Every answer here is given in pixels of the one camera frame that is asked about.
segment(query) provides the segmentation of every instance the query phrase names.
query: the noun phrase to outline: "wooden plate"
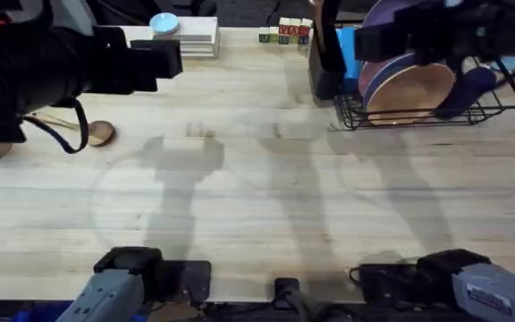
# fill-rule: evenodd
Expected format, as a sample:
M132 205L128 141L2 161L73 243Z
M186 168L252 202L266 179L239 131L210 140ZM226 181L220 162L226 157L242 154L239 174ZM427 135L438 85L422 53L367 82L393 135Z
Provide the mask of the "wooden plate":
M454 84L454 74L443 64L402 66L389 68L376 78L375 89L369 88L364 107L369 113L394 110L424 109L422 111L373 114L374 125L414 123L430 114L448 97Z

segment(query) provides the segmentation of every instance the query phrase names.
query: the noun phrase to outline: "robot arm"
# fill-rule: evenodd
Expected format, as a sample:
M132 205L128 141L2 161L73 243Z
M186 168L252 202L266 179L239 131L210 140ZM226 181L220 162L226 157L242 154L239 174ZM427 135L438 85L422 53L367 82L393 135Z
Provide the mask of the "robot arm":
M57 322L128 322L144 305L141 275L128 269L107 269L95 273L77 300Z
M445 250L413 264L364 264L359 283L369 306L441 304L489 322L515 322L515 275L467 250Z
M209 295L210 270L207 261L165 261L159 249L113 248L57 321L128 322L153 301L202 302Z
M0 142L24 142L21 119L41 107L77 109L82 93L157 91L156 79L180 72L178 41L128 48L124 32L95 25L82 0L0 1Z

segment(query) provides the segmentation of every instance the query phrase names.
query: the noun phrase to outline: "rack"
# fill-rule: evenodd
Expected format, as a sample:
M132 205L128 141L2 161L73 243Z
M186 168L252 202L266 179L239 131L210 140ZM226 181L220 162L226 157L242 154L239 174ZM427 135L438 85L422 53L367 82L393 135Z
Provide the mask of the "rack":
M341 23L349 24L350 21L338 21L337 26ZM473 67L480 66L480 62L476 58L469 59L473 62ZM498 87L500 89L510 88L515 96L515 80L510 75L508 70L503 65L502 61L496 60L500 70L502 71L502 79L498 80ZM450 120L441 120L434 117L434 108L431 109L394 109L383 112L367 112L362 105L362 97L360 94L345 94L342 88L339 89L338 94L333 99L337 115L342 123L348 129L355 131L358 129L378 129L378 128L406 128L406 127L426 127L426 126L443 126L443 125L474 125L484 122L494 116L502 114L505 110L515 109L515 102L513 104L504 104L498 97L496 90L486 92L477 102L465 110L459 116L453 117ZM430 112L424 116L399 116L403 113L415 112ZM375 115L379 115L379 121L396 121L397 124L372 124L370 119Z

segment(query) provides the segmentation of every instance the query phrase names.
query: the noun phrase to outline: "purple plate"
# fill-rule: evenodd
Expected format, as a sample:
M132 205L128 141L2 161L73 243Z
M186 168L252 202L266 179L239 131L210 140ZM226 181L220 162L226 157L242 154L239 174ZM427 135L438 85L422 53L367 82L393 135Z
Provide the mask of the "purple plate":
M426 0L380 0L368 12L363 22L363 27L376 26L379 24L392 22L394 19L394 12L400 9L408 8L412 5L419 4ZM375 75L386 64L391 62L381 63L365 63L359 75L359 93L365 96L368 83L373 80Z
M441 120L460 116L495 86L496 74L477 67L456 80L450 95L435 109L435 116Z

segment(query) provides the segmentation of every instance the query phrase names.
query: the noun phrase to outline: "wooden table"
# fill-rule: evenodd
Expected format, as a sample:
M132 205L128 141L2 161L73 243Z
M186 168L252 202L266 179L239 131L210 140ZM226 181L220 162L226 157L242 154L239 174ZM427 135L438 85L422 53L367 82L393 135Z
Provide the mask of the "wooden table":
M108 148L68 156L24 125L29 141L0 160L0 299L72 299L123 245L210 260L213 301L263 300L278 276L358 299L349 267L452 248L515 273L515 111L336 131L304 51L222 29L220 58L184 61L158 93L81 96L117 126Z

